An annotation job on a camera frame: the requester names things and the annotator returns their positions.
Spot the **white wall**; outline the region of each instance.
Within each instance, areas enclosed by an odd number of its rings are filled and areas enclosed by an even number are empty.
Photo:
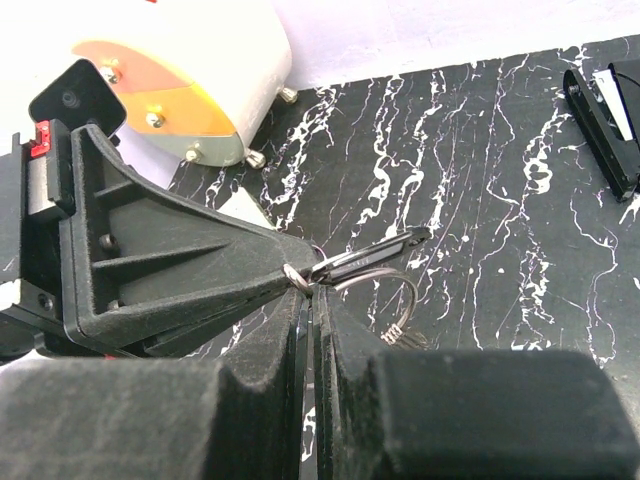
[[[638,0],[271,0],[299,88],[640,34]]]
[[[114,19],[104,9],[144,1],[3,4],[0,154],[8,149],[12,132],[23,132],[23,139],[32,135],[27,106],[43,86],[43,72],[60,71],[60,55],[86,35],[83,32],[109,28]],[[289,36],[294,55],[290,84],[297,88],[640,33],[639,0],[265,1],[273,3]],[[139,19],[127,15],[131,8],[117,8],[117,21],[135,28]],[[168,185],[179,159],[157,152],[148,158],[144,144],[123,144],[125,159],[160,185]]]

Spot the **black clip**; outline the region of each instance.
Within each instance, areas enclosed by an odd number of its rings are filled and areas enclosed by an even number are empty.
[[[75,213],[71,134],[57,119],[36,123],[27,164],[29,217],[38,223],[69,218]]]
[[[563,88],[578,125],[618,202],[638,188],[640,148],[640,61],[609,64],[591,82],[598,97],[575,69],[564,74]]]

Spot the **marble countertop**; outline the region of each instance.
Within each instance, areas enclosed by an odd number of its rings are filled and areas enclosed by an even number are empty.
[[[394,262],[419,285],[409,325],[429,348],[584,352],[640,427],[640,196],[616,203],[562,92],[568,68],[638,57],[627,37],[305,91],[269,114],[262,172],[182,164],[171,189],[220,207],[242,185],[330,255],[429,225],[434,239]],[[407,295],[382,281],[345,301],[380,333]]]

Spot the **key ring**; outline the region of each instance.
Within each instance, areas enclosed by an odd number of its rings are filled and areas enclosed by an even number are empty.
[[[305,297],[311,298],[313,297],[313,289],[309,286],[309,283],[302,278],[295,268],[293,268],[288,263],[285,263],[282,266],[282,271],[284,272],[284,276],[291,282],[291,284],[296,287]]]
[[[321,247],[319,247],[318,245],[311,245],[311,248],[313,249],[314,252],[316,252],[318,255],[320,255],[322,257],[322,261],[326,262],[329,257],[327,257],[327,254],[324,253],[324,250],[322,250]]]
[[[396,270],[395,268],[372,268],[371,270],[361,273],[357,277],[350,278],[335,285],[334,288],[336,291],[340,292],[359,283],[366,282],[367,280],[375,280],[377,278],[397,278],[402,280],[409,287],[409,293],[411,294],[409,298],[409,305],[404,309],[400,320],[396,322],[398,328],[402,329],[413,316],[413,312],[415,311],[418,303],[418,287],[413,283],[408,275]]]

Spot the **metal key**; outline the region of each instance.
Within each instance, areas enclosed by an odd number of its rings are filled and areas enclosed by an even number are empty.
[[[310,283],[336,286],[365,270],[400,257],[432,237],[427,227],[411,227],[395,237],[355,252],[328,258],[311,269]]]

